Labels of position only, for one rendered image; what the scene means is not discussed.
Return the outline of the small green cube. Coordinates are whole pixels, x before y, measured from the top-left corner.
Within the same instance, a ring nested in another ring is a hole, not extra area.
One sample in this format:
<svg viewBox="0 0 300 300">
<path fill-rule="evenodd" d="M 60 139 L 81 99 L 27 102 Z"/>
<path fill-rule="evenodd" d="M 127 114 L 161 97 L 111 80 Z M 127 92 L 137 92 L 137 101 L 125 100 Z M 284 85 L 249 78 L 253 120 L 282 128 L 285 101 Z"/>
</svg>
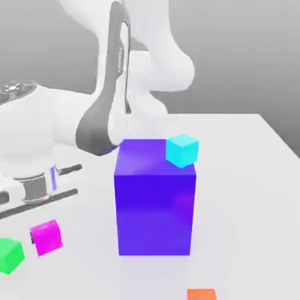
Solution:
<svg viewBox="0 0 300 300">
<path fill-rule="evenodd" d="M 0 238 L 0 272 L 9 275 L 25 259 L 22 243 L 11 238 Z"/>
</svg>

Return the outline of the small cyan cube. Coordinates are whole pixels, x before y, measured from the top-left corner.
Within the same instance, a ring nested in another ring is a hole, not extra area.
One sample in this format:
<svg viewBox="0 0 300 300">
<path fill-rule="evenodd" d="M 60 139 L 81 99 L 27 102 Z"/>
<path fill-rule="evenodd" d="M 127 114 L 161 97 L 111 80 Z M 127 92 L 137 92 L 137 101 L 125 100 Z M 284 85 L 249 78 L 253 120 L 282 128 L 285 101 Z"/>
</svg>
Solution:
<svg viewBox="0 0 300 300">
<path fill-rule="evenodd" d="M 198 160 L 198 155 L 199 141 L 186 134 L 180 134 L 166 140 L 165 158 L 178 168 L 194 164 Z"/>
</svg>

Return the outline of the small orange cube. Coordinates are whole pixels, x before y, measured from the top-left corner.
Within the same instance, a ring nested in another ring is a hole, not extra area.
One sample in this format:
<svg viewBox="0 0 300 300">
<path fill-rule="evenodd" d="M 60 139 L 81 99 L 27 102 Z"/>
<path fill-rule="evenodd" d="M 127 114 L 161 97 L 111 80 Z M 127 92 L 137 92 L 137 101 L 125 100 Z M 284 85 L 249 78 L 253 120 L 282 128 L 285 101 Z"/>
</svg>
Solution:
<svg viewBox="0 0 300 300">
<path fill-rule="evenodd" d="M 217 300 L 214 289 L 188 289 L 187 300 Z"/>
</svg>

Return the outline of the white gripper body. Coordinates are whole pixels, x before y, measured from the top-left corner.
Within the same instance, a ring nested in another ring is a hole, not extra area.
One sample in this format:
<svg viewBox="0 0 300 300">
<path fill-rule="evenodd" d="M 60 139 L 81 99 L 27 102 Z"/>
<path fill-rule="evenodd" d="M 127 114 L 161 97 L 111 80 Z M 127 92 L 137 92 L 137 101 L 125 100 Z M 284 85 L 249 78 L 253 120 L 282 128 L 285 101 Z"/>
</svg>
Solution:
<svg viewBox="0 0 300 300">
<path fill-rule="evenodd" d="M 34 225 L 38 221 L 60 220 L 73 212 L 71 204 L 77 200 L 78 192 L 78 189 L 73 188 L 33 203 L 1 203 L 0 231 L 18 231 L 20 227 Z"/>
</svg>

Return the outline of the large purple box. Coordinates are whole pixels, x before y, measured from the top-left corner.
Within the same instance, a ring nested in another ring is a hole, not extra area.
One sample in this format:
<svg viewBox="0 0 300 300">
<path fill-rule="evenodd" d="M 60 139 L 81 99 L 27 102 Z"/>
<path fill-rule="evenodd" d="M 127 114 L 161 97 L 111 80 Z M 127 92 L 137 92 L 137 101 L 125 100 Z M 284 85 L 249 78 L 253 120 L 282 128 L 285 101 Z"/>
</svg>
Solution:
<svg viewBox="0 0 300 300">
<path fill-rule="evenodd" d="M 126 139 L 114 171 L 118 252 L 188 256 L 196 170 L 166 160 L 164 139 Z"/>
</svg>

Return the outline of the small magenta cube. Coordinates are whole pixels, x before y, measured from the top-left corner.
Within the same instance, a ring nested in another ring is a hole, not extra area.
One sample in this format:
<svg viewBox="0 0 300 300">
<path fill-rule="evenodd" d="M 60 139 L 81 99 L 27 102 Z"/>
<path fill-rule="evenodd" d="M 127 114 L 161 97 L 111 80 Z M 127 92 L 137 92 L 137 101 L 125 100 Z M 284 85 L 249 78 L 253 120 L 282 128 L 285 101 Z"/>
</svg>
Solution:
<svg viewBox="0 0 300 300">
<path fill-rule="evenodd" d="M 30 231 L 39 257 L 63 247 L 60 227 L 56 220 L 32 227 Z"/>
</svg>

